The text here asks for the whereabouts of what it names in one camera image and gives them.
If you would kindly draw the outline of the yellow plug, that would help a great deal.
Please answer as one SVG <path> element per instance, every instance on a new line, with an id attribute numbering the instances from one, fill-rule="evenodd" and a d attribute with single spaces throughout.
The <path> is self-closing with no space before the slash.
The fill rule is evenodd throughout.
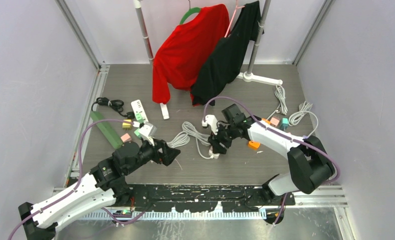
<path id="1" fill-rule="evenodd" d="M 130 130 L 133 127 L 133 121 L 131 119 L 124 119 L 121 124 L 121 128 L 125 131 Z"/>

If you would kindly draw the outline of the orange power strip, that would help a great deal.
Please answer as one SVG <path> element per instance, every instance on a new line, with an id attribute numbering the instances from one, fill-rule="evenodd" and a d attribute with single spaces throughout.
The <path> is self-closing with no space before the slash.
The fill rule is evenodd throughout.
<path id="1" fill-rule="evenodd" d="M 265 128 L 270 125 L 270 121 L 266 118 L 262 118 L 260 121 L 255 122 L 252 126 L 247 130 L 249 141 L 248 147 L 257 150 L 261 145 L 268 147 L 269 146 L 269 136 L 267 135 L 267 130 Z"/>

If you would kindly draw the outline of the teal plug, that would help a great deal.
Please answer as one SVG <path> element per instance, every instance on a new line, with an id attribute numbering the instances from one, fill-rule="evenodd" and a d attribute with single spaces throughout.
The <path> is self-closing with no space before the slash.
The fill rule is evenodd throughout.
<path id="1" fill-rule="evenodd" d="M 289 127 L 289 120 L 285 117 L 282 118 L 279 125 L 279 129 L 285 131 L 288 127 Z"/>

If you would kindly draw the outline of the white power strip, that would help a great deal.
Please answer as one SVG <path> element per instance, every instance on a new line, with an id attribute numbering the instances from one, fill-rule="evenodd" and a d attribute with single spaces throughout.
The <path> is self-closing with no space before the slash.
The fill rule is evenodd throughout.
<path id="1" fill-rule="evenodd" d="M 215 153 L 213 150 L 213 147 L 210 147 L 208 150 L 208 154 L 209 154 L 209 158 L 210 159 L 218 159 L 220 154 L 219 153 Z"/>
<path id="2" fill-rule="evenodd" d="M 146 115 L 146 112 L 145 112 L 145 110 L 144 110 L 144 107 L 143 107 L 143 104 L 142 104 L 141 100 L 139 100 L 139 99 L 134 100 L 134 101 L 132 101 L 132 102 L 130 103 L 130 105 L 131 105 L 131 107 L 132 107 L 132 110 L 133 110 L 134 114 L 135 114 L 136 112 L 141 113 L 142 117 L 144 118 L 144 123 L 146 123 L 146 122 L 149 121 L 149 119 L 148 119 L 148 117 L 147 117 L 147 115 Z"/>

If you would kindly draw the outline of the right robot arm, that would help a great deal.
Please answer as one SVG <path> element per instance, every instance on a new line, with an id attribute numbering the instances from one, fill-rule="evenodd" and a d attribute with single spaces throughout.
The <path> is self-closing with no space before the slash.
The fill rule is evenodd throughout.
<path id="1" fill-rule="evenodd" d="M 276 205 L 287 193 L 311 194 L 339 172 L 315 136 L 304 138 L 286 133 L 253 114 L 246 116 L 236 104 L 222 110 L 222 114 L 224 121 L 212 114 L 201 121 L 204 128 L 211 129 L 208 142 L 214 154 L 226 154 L 232 141 L 241 138 L 266 146 L 287 160 L 289 171 L 262 185 L 263 199 L 268 205 Z"/>

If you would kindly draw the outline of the pink plug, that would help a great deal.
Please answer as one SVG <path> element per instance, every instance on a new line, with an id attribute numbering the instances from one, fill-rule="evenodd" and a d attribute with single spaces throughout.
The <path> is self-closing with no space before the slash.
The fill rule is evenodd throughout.
<path id="1" fill-rule="evenodd" d="M 280 119 L 277 117 L 271 117 L 269 121 L 270 121 L 270 125 L 275 128 L 277 128 L 280 124 Z"/>
<path id="2" fill-rule="evenodd" d="M 123 143 L 126 143 L 126 142 L 131 141 L 131 140 L 132 140 L 132 137 L 131 137 L 128 133 L 125 133 L 125 134 L 123 134 L 123 135 L 120 137 L 120 139 L 121 139 L 121 141 L 122 141 Z"/>

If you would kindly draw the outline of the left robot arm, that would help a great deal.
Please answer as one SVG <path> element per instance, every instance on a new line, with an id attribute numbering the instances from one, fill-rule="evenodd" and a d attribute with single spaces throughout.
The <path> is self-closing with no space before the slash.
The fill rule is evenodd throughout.
<path id="1" fill-rule="evenodd" d="M 97 209 L 128 205 L 132 190 L 125 177 L 150 161 L 169 166 L 181 153 L 164 140 L 147 140 L 141 145 L 124 143 L 98 163 L 75 184 L 40 203 L 25 202 L 18 207 L 28 240 L 52 240 L 56 233 Z"/>

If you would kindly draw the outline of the green power strip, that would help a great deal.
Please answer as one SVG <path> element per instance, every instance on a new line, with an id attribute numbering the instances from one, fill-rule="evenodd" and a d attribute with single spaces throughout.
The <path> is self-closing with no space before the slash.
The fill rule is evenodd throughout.
<path id="1" fill-rule="evenodd" d="M 106 119 L 100 112 L 97 111 L 91 111 L 90 117 L 93 122 L 98 122 Z M 99 128 L 101 133 L 104 135 L 104 137 L 107 139 L 107 141 L 111 144 L 111 146 L 114 149 L 118 149 L 123 145 L 123 141 L 121 140 L 121 137 L 109 124 L 108 121 L 99 122 L 96 124 L 96 126 Z"/>

